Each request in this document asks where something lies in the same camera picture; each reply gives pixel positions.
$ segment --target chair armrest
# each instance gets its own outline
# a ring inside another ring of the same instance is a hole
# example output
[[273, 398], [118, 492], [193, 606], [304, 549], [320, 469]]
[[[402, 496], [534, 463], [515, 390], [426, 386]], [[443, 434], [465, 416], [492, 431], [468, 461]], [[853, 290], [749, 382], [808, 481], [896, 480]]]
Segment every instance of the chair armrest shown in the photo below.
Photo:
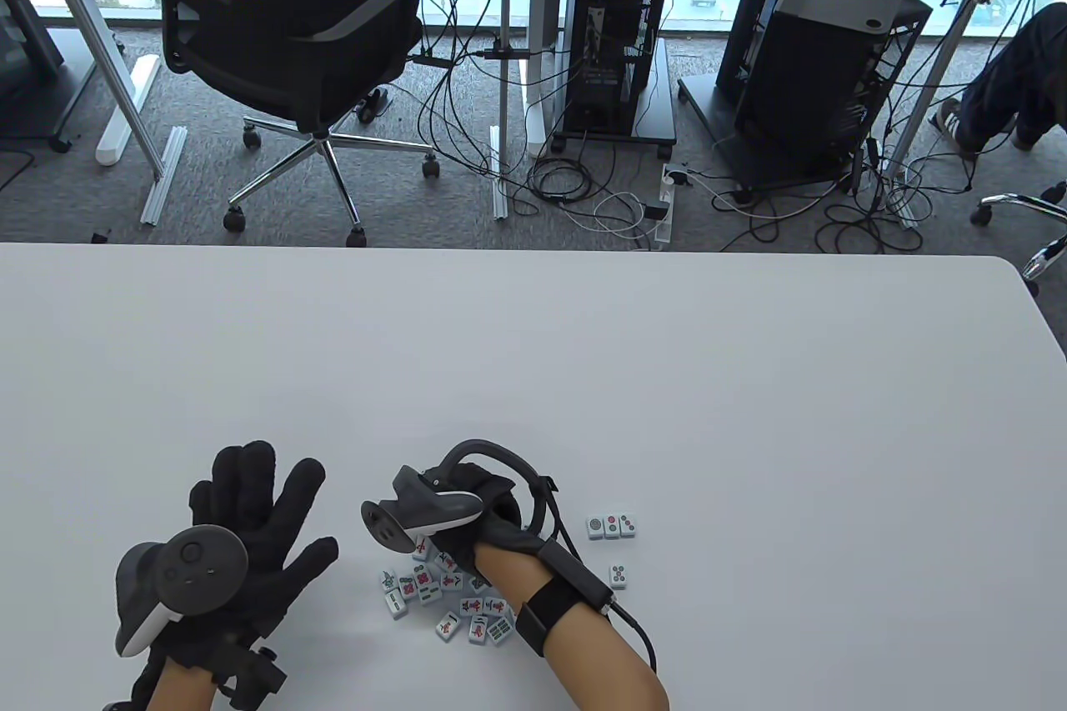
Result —
[[396, 37], [400, 41], [404, 17], [415, 20], [418, 11], [418, 0], [368, 0], [352, 11], [350, 15], [338, 21], [333, 28], [317, 32], [313, 36], [290, 36], [291, 44], [309, 45], [314, 51], [327, 54], [329, 51], [346, 51], [351, 56], [349, 40], [352, 37], [372, 36], [375, 29], [382, 29], [384, 37]]

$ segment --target black glove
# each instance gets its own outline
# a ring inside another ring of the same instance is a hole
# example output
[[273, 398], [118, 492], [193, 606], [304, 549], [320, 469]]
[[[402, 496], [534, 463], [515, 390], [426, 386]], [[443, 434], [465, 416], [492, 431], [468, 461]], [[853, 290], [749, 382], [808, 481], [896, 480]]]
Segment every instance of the black glove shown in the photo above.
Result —
[[324, 480], [322, 464], [305, 458], [292, 468], [275, 502], [270, 444], [254, 441], [219, 453], [211, 479], [193, 487], [189, 507], [194, 525], [216, 524], [237, 534], [249, 554], [248, 576], [221, 609], [168, 623], [157, 635], [148, 664], [133, 684], [133, 711], [148, 707], [168, 658], [210, 669], [220, 645], [252, 647], [273, 632], [300, 592], [337, 559], [337, 540], [320, 538], [283, 568]]
[[456, 464], [449, 474], [430, 470], [426, 476], [431, 481], [440, 481], [439, 490], [469, 491], [484, 503], [484, 511], [474, 522], [430, 537], [434, 547], [451, 555], [465, 573], [485, 580], [475, 566], [474, 546], [477, 541], [529, 555], [536, 555], [544, 544], [544, 540], [521, 530], [522, 512], [511, 493], [514, 481], [494, 475], [477, 463], [465, 462]]

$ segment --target human arm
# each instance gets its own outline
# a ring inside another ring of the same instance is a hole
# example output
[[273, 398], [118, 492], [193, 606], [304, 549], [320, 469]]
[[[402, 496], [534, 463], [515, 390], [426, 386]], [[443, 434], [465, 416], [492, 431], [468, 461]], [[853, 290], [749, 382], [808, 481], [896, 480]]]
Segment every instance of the human arm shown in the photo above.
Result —
[[[478, 571], [513, 609], [552, 580], [531, 555], [478, 542]], [[667, 692], [649, 665], [634, 652], [607, 619], [578, 603], [548, 632], [544, 657], [563, 689], [582, 711], [667, 711]]]
[[211, 673], [197, 666], [187, 669], [168, 659], [148, 711], [209, 711], [214, 690]]

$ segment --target shoe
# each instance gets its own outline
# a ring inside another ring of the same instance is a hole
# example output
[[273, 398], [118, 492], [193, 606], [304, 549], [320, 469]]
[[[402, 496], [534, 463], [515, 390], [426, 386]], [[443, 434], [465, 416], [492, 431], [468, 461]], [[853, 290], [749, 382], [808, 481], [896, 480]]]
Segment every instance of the shoe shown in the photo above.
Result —
[[1017, 151], [1022, 151], [1024, 154], [1029, 154], [1030, 151], [1033, 151], [1034, 144], [1036, 143], [1037, 139], [1031, 141], [1030, 139], [1024, 139], [1023, 136], [1019, 135], [1019, 128], [1015, 128], [1014, 131], [1012, 131], [1012, 146], [1014, 146]]
[[982, 147], [972, 146], [969, 141], [960, 141], [959, 109], [959, 100], [956, 100], [955, 97], [941, 102], [941, 106], [938, 106], [937, 113], [930, 117], [930, 125], [934, 125], [938, 129], [945, 143], [964, 161], [976, 161], [978, 159], [978, 151], [982, 151]]

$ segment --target caster wheel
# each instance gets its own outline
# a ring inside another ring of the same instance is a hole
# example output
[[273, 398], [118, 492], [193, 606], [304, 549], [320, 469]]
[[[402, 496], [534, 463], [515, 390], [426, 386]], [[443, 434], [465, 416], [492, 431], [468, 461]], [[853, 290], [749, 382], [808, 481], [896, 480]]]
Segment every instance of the caster wheel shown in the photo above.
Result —
[[258, 151], [259, 146], [264, 143], [262, 138], [259, 136], [259, 131], [257, 131], [255, 127], [251, 127], [251, 125], [244, 128], [244, 132], [241, 135], [241, 140], [244, 142], [244, 146], [246, 146], [249, 151]]
[[346, 247], [366, 247], [367, 246], [367, 235], [364, 234], [363, 227], [352, 227], [351, 234], [348, 234], [348, 238], [345, 239]]
[[747, 188], [739, 188], [735, 192], [731, 192], [730, 199], [738, 208], [747, 208], [755, 205], [755, 192], [751, 192]]
[[993, 209], [990, 205], [980, 205], [975, 208], [971, 215], [971, 224], [976, 224], [976, 226], [985, 227], [993, 219]]
[[48, 146], [53, 154], [68, 154], [70, 152], [69, 141], [61, 139], [59, 136], [51, 136], [48, 140]]
[[423, 177], [441, 177], [441, 161], [436, 155], [427, 154], [423, 158]]
[[241, 211], [240, 205], [226, 211], [226, 216], [222, 219], [222, 226], [228, 230], [230, 234], [243, 234], [244, 211]]
[[1067, 195], [1067, 181], [1061, 180], [1052, 188], [1045, 189], [1041, 192], [1041, 200], [1045, 202], [1051, 202], [1052, 204], [1060, 204]]

